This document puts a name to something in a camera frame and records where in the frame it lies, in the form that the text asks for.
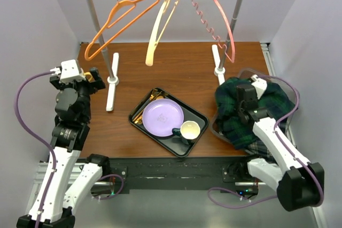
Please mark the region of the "pink hanger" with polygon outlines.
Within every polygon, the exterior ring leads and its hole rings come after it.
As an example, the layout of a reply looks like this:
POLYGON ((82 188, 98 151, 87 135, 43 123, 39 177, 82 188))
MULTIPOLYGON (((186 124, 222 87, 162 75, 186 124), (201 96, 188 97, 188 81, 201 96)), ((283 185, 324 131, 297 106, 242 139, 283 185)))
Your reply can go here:
POLYGON ((210 34, 213 41, 216 42, 216 46, 222 50, 224 55, 223 59, 229 60, 231 63, 234 63, 236 59, 236 47, 235 39, 233 36, 232 23, 229 21, 219 0, 212 0, 213 6, 211 11, 214 12, 214 15, 209 14, 209 8, 205 8, 205 11, 207 11, 207 13, 204 13, 204 10, 201 9, 200 3, 197 0, 190 1, 195 9, 196 15, 200 19, 200 22, 203 24, 206 31, 210 34), (221 25, 221 28, 219 30, 226 30, 230 46, 228 46, 227 41, 224 40, 223 37, 221 37, 220 31, 216 31, 218 25, 221 25))

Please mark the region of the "navy white plaid skirt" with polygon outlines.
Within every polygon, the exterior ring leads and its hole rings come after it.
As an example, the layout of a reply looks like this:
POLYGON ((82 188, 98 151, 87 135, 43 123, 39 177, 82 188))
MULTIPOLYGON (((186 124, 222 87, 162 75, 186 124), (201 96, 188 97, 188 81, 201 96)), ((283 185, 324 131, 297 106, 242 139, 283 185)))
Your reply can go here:
POLYGON ((260 158, 264 158, 267 162, 277 163, 270 150, 266 147, 266 145, 260 141, 256 140, 255 142, 247 145, 244 150, 249 154, 257 155, 260 158))

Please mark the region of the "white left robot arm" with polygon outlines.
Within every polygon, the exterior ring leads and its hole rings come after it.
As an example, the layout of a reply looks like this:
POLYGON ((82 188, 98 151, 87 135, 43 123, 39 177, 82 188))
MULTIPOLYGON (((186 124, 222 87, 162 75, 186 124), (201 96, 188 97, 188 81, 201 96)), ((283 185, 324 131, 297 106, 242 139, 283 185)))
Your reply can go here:
POLYGON ((110 177, 109 159, 91 155, 83 170, 69 185, 74 165, 83 149, 90 131, 90 96, 105 88, 98 68, 89 70, 91 80, 81 72, 67 83, 62 80, 62 67, 34 75, 19 87, 14 100, 14 112, 21 126, 42 142, 50 152, 48 167, 38 196, 29 213, 18 218, 17 227, 73 227, 75 214, 81 202, 90 193, 93 184, 110 177), (48 75, 50 83, 59 91, 56 96, 55 127, 48 143, 33 132, 23 121, 19 112, 19 97, 30 81, 48 75))

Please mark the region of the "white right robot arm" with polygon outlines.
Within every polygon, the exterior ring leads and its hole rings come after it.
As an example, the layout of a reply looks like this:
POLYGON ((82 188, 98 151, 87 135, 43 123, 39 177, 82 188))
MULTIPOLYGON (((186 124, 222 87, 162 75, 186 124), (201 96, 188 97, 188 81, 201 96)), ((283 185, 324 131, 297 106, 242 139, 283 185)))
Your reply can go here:
POLYGON ((323 203, 323 167, 304 157, 283 132, 298 102, 277 83, 236 77, 218 87, 215 100, 223 136, 235 149, 257 156, 238 168, 241 180, 265 182, 287 211, 323 203))

